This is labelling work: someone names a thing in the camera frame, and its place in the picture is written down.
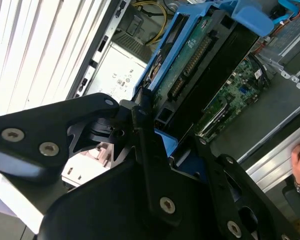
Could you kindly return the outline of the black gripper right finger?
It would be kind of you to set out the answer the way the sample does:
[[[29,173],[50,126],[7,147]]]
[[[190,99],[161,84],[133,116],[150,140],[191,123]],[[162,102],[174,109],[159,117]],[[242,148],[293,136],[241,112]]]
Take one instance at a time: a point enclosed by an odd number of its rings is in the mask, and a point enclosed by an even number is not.
[[[240,217],[240,210],[247,208],[255,215],[260,240],[300,240],[293,225],[232,157],[214,156],[198,136],[194,142],[205,165],[217,226],[224,239],[254,238]]]

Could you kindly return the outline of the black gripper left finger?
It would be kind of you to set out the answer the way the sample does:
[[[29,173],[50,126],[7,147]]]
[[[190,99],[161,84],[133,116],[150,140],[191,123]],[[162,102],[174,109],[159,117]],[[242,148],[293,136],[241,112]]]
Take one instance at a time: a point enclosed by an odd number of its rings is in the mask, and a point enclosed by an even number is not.
[[[182,215],[170,198],[172,170],[154,130],[152,93],[131,101],[95,93],[0,116],[0,173],[45,185],[55,182],[70,157],[100,142],[114,145],[111,169],[136,164],[144,178],[149,214],[171,227]]]

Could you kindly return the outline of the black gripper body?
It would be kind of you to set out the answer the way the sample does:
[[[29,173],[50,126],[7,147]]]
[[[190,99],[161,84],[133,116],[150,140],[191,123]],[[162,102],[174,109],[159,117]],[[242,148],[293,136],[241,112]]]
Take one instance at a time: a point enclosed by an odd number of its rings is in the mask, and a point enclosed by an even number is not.
[[[208,187],[172,170],[169,190],[177,227],[152,217],[144,177],[132,162],[122,163],[60,197],[41,223],[40,240],[220,240]]]

